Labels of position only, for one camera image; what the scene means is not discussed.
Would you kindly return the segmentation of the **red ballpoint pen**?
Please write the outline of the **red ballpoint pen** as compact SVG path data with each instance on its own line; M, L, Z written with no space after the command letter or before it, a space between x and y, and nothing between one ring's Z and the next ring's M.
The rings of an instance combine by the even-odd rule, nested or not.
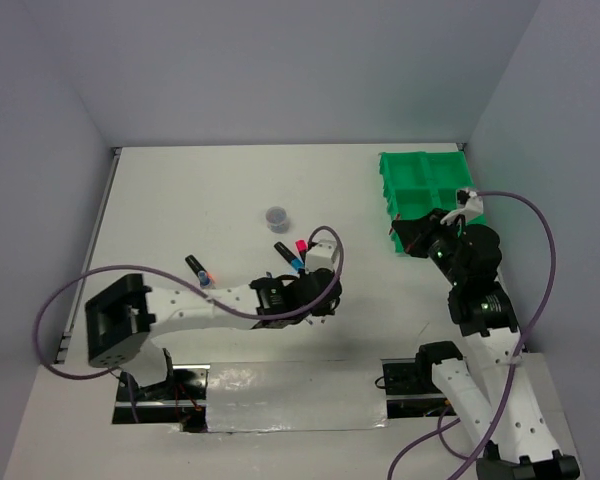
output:
M429 226L427 215L418 219L403 219L400 215L391 222L391 232L397 236L403 252L414 258L426 258L427 248L423 238Z

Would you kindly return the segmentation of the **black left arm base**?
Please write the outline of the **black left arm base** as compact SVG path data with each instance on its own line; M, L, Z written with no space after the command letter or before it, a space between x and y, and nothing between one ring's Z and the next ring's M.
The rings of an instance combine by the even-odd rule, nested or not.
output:
M135 381L129 384L125 373L116 373L112 423L169 424L186 433L206 433L209 374L209 365L176 365L168 384L140 387Z

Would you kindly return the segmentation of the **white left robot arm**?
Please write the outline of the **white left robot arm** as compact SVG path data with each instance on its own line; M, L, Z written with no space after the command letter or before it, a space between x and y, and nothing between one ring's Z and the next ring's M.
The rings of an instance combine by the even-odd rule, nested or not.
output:
M120 369L162 399L175 389L176 375L159 337L202 329L284 329L334 315L341 294L335 272L324 268L201 293L151 287L141 274L127 274L85 304L88 364Z

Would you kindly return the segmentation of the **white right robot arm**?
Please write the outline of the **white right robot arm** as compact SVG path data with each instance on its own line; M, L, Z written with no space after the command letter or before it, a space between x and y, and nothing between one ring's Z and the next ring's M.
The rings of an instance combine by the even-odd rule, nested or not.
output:
M392 229L407 255L433 261L449 281L448 308L466 342L419 347L415 380L441 391L474 444L468 461L480 479L576 479L576 458L550 432L519 356L521 339L510 298L497 279L500 239L491 228L446 220L434 209Z

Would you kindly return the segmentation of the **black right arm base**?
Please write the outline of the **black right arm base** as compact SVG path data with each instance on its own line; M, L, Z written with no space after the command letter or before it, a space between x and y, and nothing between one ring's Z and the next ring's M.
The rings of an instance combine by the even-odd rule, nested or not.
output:
M374 384L384 392L389 419L437 418L446 397L421 375L414 358L383 359Z

